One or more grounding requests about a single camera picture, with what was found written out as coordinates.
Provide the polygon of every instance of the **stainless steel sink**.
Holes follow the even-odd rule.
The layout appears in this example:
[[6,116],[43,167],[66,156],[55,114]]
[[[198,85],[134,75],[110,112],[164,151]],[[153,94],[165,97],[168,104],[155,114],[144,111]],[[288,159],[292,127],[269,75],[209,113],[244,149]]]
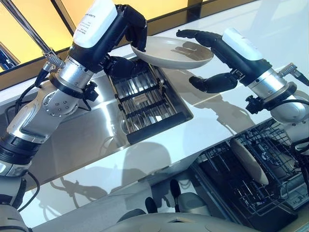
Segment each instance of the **stainless steel sink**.
[[[124,117],[108,77],[98,76],[93,81],[98,85],[99,96],[95,102],[89,102],[92,111],[79,109],[66,118],[34,157],[30,170],[41,184],[130,146],[124,133]],[[172,99],[179,110],[186,108],[177,94]],[[186,120],[192,118],[189,111],[186,113]],[[0,117],[3,132],[4,115]]]

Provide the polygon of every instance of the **robotic hand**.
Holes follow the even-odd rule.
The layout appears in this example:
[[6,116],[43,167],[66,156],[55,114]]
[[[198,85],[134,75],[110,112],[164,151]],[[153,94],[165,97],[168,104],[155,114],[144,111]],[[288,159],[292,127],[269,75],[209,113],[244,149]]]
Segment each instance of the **robotic hand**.
[[207,93],[219,93],[236,87],[238,81],[249,87],[258,97],[249,96],[246,109],[257,114],[263,109],[270,111],[272,117],[284,125],[284,129],[295,146],[295,156],[304,175],[309,192],[309,102],[295,95],[297,86],[283,79],[293,75],[306,86],[309,80],[289,64],[279,73],[263,59],[262,54],[252,43],[235,29],[227,29],[223,36],[199,30],[182,30],[178,37],[195,38],[231,68],[231,72],[218,74],[209,79],[191,77],[189,82]]
[[[29,231],[17,211],[26,189],[23,176],[40,145],[78,109],[80,99],[86,102],[97,98],[96,84],[88,84],[92,75],[104,70],[114,78],[127,77],[146,64],[108,55],[124,35],[143,51],[147,38],[145,18],[129,5],[96,0],[77,27],[66,60],[47,57],[35,83],[39,87],[37,97],[18,112],[0,138],[0,231]],[[59,69],[41,85],[50,63]]]

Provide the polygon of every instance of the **cable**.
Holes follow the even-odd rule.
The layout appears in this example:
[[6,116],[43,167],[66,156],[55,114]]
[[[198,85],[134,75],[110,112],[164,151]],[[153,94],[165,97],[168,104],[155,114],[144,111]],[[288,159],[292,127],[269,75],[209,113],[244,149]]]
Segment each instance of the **cable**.
[[282,104],[286,104],[286,103],[290,103],[290,102],[295,102],[295,103],[302,103],[305,105],[309,105],[309,101],[305,101],[305,100],[299,100],[299,99],[295,99],[295,100],[285,100],[285,101],[281,101],[277,104],[275,104],[274,106],[271,107],[271,110],[282,105]]
[[8,108],[5,109],[4,114],[5,114],[5,120],[6,120],[6,124],[9,125],[10,124],[10,119],[9,119],[9,110],[14,108],[15,105],[11,105]]
[[22,100],[23,98],[26,96],[27,93],[30,92],[30,90],[32,90],[35,87],[34,84],[32,84],[31,86],[29,86],[21,95],[20,97],[16,100],[15,102],[15,115],[18,113],[19,111],[19,107],[22,105]]
[[309,168],[302,167],[300,170],[301,170],[301,172],[303,174],[304,181],[305,181],[305,183],[307,185],[307,191],[308,191],[308,194],[309,194]]
[[24,210],[32,201],[33,199],[38,195],[39,191],[40,191],[40,183],[38,181],[38,179],[30,172],[28,171],[28,175],[34,180],[34,182],[37,185],[37,190],[35,191],[34,195],[30,198],[30,200],[23,206],[21,207],[18,211],[21,212],[22,210]]
[[[23,101],[23,102],[21,102],[21,105],[27,104],[27,103],[29,103],[29,102],[31,102],[31,101]],[[10,122],[10,117],[9,117],[9,110],[12,109],[12,108],[14,108],[15,106],[16,106],[16,104],[15,104],[15,105],[11,105],[11,106],[9,106],[8,108],[6,108],[5,111],[4,111],[5,120],[6,120],[7,125],[9,125],[9,124],[11,123],[11,122]]]

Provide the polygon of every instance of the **white plate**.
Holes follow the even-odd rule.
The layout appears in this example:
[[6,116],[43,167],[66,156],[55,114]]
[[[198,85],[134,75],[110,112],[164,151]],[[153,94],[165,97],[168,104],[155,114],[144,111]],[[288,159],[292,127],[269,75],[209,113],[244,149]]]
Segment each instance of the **white plate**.
[[167,37],[147,36],[146,52],[131,47],[140,59],[167,69],[195,69],[213,58],[213,53],[202,45]]
[[258,164],[253,155],[237,139],[231,139],[231,150],[241,162],[249,175],[258,183],[268,185],[268,179],[262,167]]

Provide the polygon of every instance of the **wire rack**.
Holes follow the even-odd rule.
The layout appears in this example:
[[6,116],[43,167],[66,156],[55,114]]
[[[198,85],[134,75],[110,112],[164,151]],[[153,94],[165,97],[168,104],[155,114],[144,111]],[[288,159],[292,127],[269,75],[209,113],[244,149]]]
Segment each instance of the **wire rack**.
[[192,118],[158,67],[149,65],[135,76],[109,79],[124,119],[121,128],[131,144]]
[[[241,210],[251,215],[264,215],[275,207],[286,203],[293,192],[304,186],[300,170],[294,167],[290,141],[281,125],[274,120],[267,121],[249,129],[236,137],[253,155],[265,172],[269,184],[262,185],[254,181],[243,168],[228,142],[221,143],[204,151],[198,162],[211,177],[222,193],[231,198]],[[297,207],[308,200],[302,195]]]

